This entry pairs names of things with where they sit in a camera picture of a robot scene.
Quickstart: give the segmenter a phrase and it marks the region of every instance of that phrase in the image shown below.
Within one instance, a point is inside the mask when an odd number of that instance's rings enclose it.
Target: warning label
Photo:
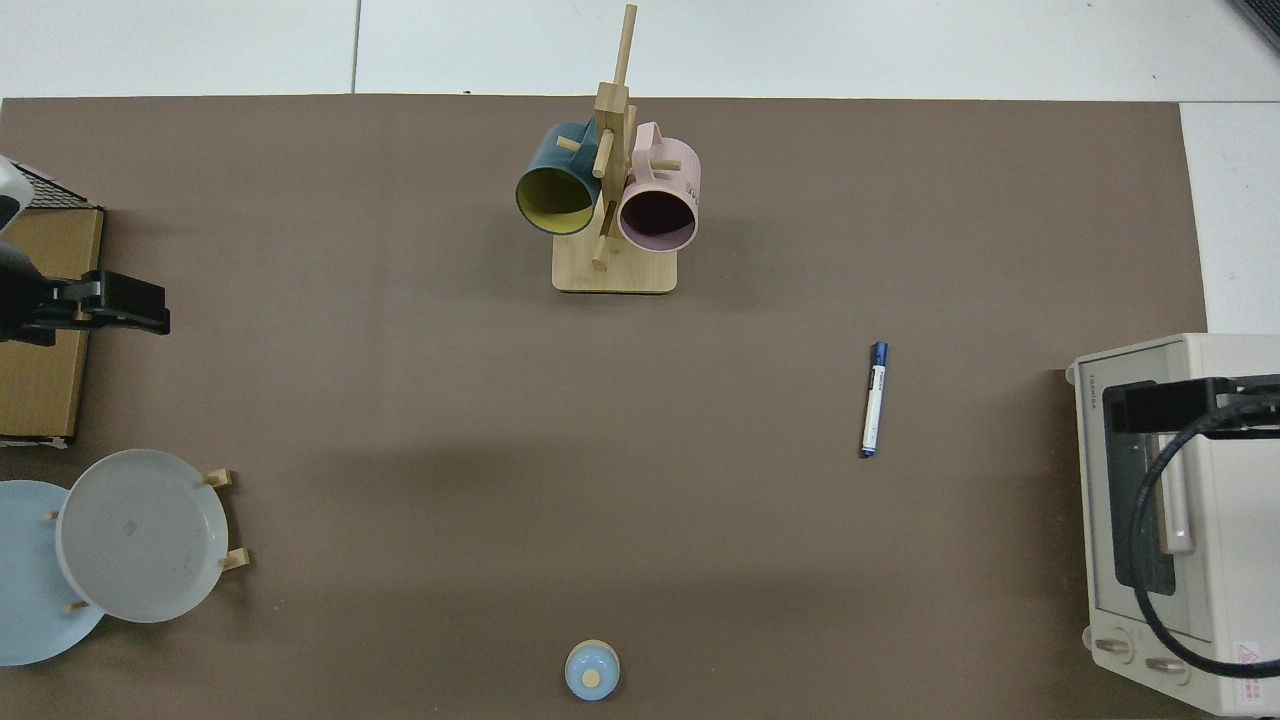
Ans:
[[[1262,660],[1262,648],[1258,643],[1235,643],[1236,662],[1258,662]],[[1240,705],[1262,703],[1262,680],[1236,680],[1235,691]]]

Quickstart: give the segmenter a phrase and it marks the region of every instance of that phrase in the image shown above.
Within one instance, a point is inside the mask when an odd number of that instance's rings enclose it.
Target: cardboard box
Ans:
[[[97,266],[102,211],[27,210],[5,228],[46,277],[79,278]],[[0,343],[0,446],[65,447],[76,436],[88,333],[58,331],[54,347]]]

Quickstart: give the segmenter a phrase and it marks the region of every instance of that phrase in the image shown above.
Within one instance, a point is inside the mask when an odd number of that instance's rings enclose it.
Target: oven handle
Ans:
[[[1152,457],[1174,439],[1176,433],[1155,436],[1156,448]],[[1190,510],[1187,506],[1187,465],[1185,454],[1179,452],[1160,475],[1158,501],[1156,502],[1156,525],[1160,528],[1160,551],[1166,555],[1188,555],[1196,551],[1192,538]]]

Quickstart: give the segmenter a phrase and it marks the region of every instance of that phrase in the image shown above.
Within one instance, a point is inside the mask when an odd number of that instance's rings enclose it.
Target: mug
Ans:
[[[658,123],[636,127],[634,182],[618,202],[618,229],[650,252],[675,252],[698,234],[698,190],[703,167],[689,145],[667,137]]]
[[[600,181],[591,174],[599,146],[594,119],[586,124],[561,123],[547,131],[516,183],[516,206],[525,219],[552,234],[585,228],[600,196]]]

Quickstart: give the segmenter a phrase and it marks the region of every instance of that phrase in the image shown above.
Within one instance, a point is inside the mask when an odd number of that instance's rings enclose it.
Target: plate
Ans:
[[[47,660],[84,639],[102,611],[63,609],[81,598],[58,568],[55,523],[67,489],[36,480],[0,482],[0,666]]]
[[[202,478],[157,450],[125,450],[84,470],[58,518],[58,562],[76,592],[132,623],[200,605],[227,556],[227,515]]]

